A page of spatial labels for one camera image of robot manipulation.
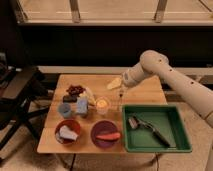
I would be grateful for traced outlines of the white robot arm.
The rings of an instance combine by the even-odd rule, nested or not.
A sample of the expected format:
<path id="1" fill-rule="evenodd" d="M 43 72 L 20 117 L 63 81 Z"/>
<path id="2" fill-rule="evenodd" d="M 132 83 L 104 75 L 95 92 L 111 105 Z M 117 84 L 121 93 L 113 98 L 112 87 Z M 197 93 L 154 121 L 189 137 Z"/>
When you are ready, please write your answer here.
<path id="1" fill-rule="evenodd" d="M 140 61 L 110 82 L 107 88 L 132 88 L 152 75 L 163 79 L 213 128 L 213 91 L 172 68 L 168 58 L 154 50 L 143 52 Z"/>

